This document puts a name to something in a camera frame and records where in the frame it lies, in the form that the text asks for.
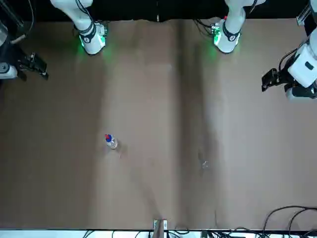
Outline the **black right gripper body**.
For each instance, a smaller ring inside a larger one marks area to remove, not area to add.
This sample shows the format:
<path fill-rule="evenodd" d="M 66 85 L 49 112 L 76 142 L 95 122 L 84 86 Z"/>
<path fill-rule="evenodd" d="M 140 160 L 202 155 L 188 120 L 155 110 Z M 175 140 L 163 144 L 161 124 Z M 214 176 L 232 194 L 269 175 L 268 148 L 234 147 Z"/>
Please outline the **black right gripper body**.
<path fill-rule="evenodd" d="M 10 67 L 14 67 L 17 71 L 31 70 L 28 56 L 19 49 L 10 50 L 9 65 Z"/>

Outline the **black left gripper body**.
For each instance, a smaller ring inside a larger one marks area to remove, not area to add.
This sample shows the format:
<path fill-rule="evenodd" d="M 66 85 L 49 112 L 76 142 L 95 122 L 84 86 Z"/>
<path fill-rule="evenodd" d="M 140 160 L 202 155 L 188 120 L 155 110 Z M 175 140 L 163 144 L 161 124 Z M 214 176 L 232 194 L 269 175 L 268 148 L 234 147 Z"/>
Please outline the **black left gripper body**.
<path fill-rule="evenodd" d="M 288 70 L 280 70 L 277 73 L 276 86 L 290 83 L 290 75 Z"/>

